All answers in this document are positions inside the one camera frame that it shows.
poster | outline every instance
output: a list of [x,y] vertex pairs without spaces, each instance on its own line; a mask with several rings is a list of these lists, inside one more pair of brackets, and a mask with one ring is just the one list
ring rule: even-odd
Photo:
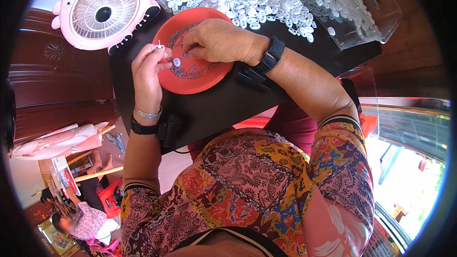
[[62,257],[69,257],[78,250],[73,239],[66,234],[58,232],[51,222],[46,220],[38,225],[38,230],[43,234],[46,241],[52,245],[54,250]]

forearm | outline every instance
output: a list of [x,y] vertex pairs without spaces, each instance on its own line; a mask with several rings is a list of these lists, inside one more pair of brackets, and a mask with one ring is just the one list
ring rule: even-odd
[[[256,60],[251,65],[260,63],[269,43],[267,37],[258,38]],[[266,75],[317,122],[342,110],[357,117],[357,110],[340,83],[322,67],[289,48],[284,49],[279,64]]]
[[[146,119],[134,114],[135,120],[143,126],[151,126],[158,119]],[[156,134],[139,135],[130,131],[125,152],[123,179],[142,181],[158,190],[159,165],[162,160],[160,142]]]
[[67,197],[68,197],[75,205],[77,205],[78,203],[81,202],[81,201],[79,200],[79,198],[76,196],[76,194],[73,192],[72,189],[67,189],[65,193],[67,194]]

carved wooden door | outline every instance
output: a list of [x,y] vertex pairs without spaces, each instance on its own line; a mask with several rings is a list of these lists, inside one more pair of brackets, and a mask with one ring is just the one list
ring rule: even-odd
[[74,48],[51,28],[53,18],[31,9],[16,39],[9,70],[15,145],[73,123],[117,120],[107,51]]
[[74,48],[53,17],[31,9],[20,29],[9,71],[16,107],[113,99],[107,51]]

black watch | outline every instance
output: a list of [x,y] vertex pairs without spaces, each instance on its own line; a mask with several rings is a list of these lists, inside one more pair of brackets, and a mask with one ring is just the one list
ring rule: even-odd
[[263,54],[260,64],[255,66],[255,69],[259,70],[262,74],[271,71],[274,66],[279,64],[285,47],[286,44],[278,38],[273,37],[273,39],[270,39],[270,46]]
[[157,134],[159,131],[159,125],[152,125],[152,126],[142,126],[140,125],[132,115],[132,121],[130,122],[130,128],[136,133],[140,135],[151,135]]

